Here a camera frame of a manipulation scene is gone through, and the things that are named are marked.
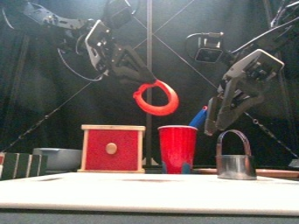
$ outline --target black backdrop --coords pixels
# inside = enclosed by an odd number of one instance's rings
[[[102,0],[34,1],[65,18],[93,18],[102,15]],[[141,0],[133,20],[114,37],[130,45],[146,62],[146,23],[152,23],[152,71],[180,97],[180,107],[168,116],[153,116],[149,129],[152,156],[160,162],[157,127],[188,124],[201,106],[216,94],[225,72],[220,63],[204,65],[192,61],[182,49],[185,37],[197,32],[224,32],[224,44],[234,50],[268,29],[264,1],[249,0],[153,0],[152,21],[148,21],[146,1]],[[278,1],[270,1],[273,8]],[[28,37],[12,30],[1,17],[0,24],[0,148],[3,149],[29,127],[38,122],[89,83],[62,65],[56,48],[42,38]],[[276,137],[299,153],[297,147],[297,43],[282,50],[284,76],[278,75],[265,95],[265,102],[249,114],[270,129]],[[72,68],[94,77],[88,60],[64,55]],[[148,125],[145,113],[136,106],[132,93],[137,85],[118,82],[113,77],[89,84],[52,114],[41,126],[8,151],[32,152],[36,147],[81,149],[81,124]],[[153,89],[153,104],[164,103],[164,95]],[[230,125],[250,143],[257,166],[281,167],[292,156],[242,115]],[[197,134],[194,164],[214,165],[214,145],[218,133]],[[228,136],[224,147],[241,153],[238,140]]]

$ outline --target wooden box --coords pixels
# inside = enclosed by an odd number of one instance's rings
[[[81,125],[84,130],[78,172],[144,172],[144,126]]]

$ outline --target red rubber ring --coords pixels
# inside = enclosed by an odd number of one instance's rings
[[[168,98],[168,103],[164,106],[153,106],[148,104],[142,99],[142,93],[148,88],[158,87]],[[133,98],[136,104],[138,105],[140,109],[150,115],[154,116],[166,116],[169,115],[178,106],[178,97],[177,94],[173,92],[172,88],[162,83],[160,80],[156,80],[153,84],[142,84],[138,89],[133,93]]]

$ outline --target white table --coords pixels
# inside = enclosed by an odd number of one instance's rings
[[[64,173],[0,182],[0,207],[299,216],[299,182],[216,175]]]

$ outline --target red plastic cup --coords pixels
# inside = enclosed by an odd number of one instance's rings
[[[162,173],[190,173],[197,129],[184,125],[166,125],[157,129]]]

